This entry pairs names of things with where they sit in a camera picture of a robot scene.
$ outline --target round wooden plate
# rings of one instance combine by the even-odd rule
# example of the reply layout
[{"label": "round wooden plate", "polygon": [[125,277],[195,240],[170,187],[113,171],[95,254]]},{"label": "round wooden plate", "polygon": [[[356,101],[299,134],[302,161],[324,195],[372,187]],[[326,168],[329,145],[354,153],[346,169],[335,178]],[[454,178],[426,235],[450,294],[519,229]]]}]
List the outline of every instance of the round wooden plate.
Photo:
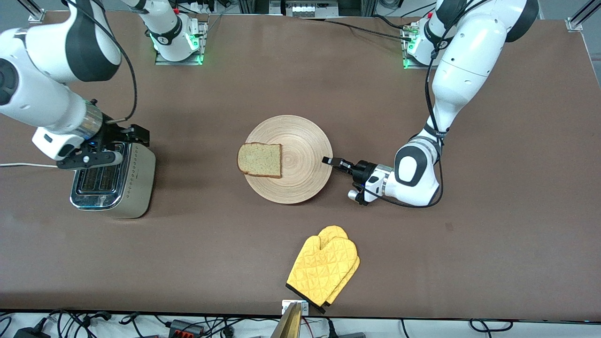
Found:
[{"label": "round wooden plate", "polygon": [[245,175],[262,197],[277,203],[299,203],[315,196],[326,185],[332,166],[322,163],[332,157],[326,134],[315,123],[294,115],[281,115],[261,122],[246,143],[282,145],[282,178]]}]

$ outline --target yellow oven mitt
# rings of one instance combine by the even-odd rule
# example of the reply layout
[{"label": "yellow oven mitt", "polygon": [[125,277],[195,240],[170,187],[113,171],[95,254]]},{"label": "yellow oven mitt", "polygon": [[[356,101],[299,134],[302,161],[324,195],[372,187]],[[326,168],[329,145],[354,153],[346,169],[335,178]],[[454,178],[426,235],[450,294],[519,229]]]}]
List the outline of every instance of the yellow oven mitt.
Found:
[{"label": "yellow oven mitt", "polygon": [[[317,236],[320,239],[320,248],[325,247],[334,238],[349,238],[344,229],[339,226],[325,227]],[[326,299],[324,303],[325,306],[330,306],[334,302],[340,291],[342,291],[342,289],[346,286],[346,283],[349,282],[350,278],[353,277],[353,274],[355,274],[355,271],[357,271],[357,268],[359,268],[359,263],[359,256],[357,256],[357,259],[355,260],[350,271],[346,274],[346,276],[344,276],[344,278],[340,281],[340,284],[334,288],[334,291],[332,291],[332,293]]]},{"label": "yellow oven mitt", "polygon": [[322,305],[356,260],[357,249],[350,240],[332,238],[322,247],[321,238],[311,236],[300,249],[286,287],[324,313]]}]

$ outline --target metal bracket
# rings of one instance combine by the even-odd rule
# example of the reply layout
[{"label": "metal bracket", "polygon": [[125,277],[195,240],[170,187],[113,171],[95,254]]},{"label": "metal bracket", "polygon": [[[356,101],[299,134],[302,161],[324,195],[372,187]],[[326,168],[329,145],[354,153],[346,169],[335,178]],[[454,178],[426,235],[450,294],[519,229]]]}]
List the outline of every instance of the metal bracket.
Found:
[{"label": "metal bracket", "polygon": [[601,0],[590,0],[580,8],[572,17],[566,19],[568,32],[582,31],[582,24],[588,20],[599,8]]},{"label": "metal bracket", "polygon": [[190,44],[194,47],[198,46],[198,49],[190,54],[189,57],[181,61],[168,61],[157,52],[154,64],[158,66],[198,66],[203,64],[204,50],[207,44],[207,30],[209,26],[206,21],[199,22],[197,19],[193,20],[196,21],[198,25],[193,26]]},{"label": "metal bracket", "polygon": [[30,23],[41,23],[46,15],[46,10],[38,6],[34,0],[17,0],[30,13]]},{"label": "metal bracket", "polygon": [[298,300],[283,300],[282,301],[282,315],[286,313],[286,310],[290,307],[290,304],[300,303],[300,307],[302,310],[303,316],[309,315],[309,303],[307,301],[298,301]]}]

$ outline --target brown table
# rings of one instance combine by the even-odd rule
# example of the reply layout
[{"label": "brown table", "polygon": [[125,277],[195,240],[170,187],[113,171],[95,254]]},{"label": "brown table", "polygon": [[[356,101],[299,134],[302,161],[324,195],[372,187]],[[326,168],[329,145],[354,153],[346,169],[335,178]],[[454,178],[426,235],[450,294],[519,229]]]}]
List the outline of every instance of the brown table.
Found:
[{"label": "brown table", "polygon": [[[64,13],[49,13],[49,22]],[[0,307],[277,314],[304,240],[343,226],[361,266],[327,314],[601,320],[601,91],[582,37],[537,21],[506,45],[458,116],[439,205],[362,207],[332,173],[299,205],[259,197],[236,153],[266,118],[317,123],[334,154],[391,164],[427,117],[423,70],[397,41],[330,23],[224,16],[205,65],[154,66],[141,21],[110,13],[151,130],[153,198],[138,220],[69,203],[73,174],[0,170]],[[376,19],[349,19],[394,33]],[[129,112],[127,67],[72,89]],[[34,129],[0,118],[0,162],[48,162]]]}]

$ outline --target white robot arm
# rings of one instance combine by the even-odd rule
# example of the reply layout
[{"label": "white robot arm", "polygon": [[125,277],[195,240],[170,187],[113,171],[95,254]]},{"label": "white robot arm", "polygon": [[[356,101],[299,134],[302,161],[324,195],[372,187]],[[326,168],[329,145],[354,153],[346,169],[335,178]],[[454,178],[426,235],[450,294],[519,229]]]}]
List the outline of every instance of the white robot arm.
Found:
[{"label": "white robot arm", "polygon": [[[424,64],[439,61],[432,83],[435,104],[431,117],[398,150],[394,168],[324,158],[324,163],[353,176],[356,189],[349,191],[349,198],[368,205],[378,197],[389,196],[403,206],[431,206],[439,190],[434,165],[453,120],[488,78],[504,43],[524,35],[536,15],[536,0],[438,0],[432,18],[416,24],[419,45],[412,51]],[[448,43],[445,33],[448,35],[453,26],[456,32]],[[447,44],[444,54],[437,55]]]},{"label": "white robot arm", "polygon": [[138,13],[154,48],[167,61],[181,61],[198,50],[198,20],[175,14],[168,0],[121,0]]},{"label": "white robot arm", "polygon": [[[167,0],[123,1],[139,13],[153,40],[163,41],[155,46],[165,59],[180,61],[198,49],[189,43],[190,20],[185,14],[176,16]],[[0,34],[0,113],[38,127],[33,143],[61,168],[118,164],[120,154],[112,151],[112,142],[147,145],[149,134],[136,125],[125,129],[107,123],[112,119],[95,102],[66,86],[77,80],[111,79],[121,63],[115,43],[88,17],[110,33],[101,0],[67,2],[70,16],[63,23]],[[102,156],[90,161],[95,153]]]}]

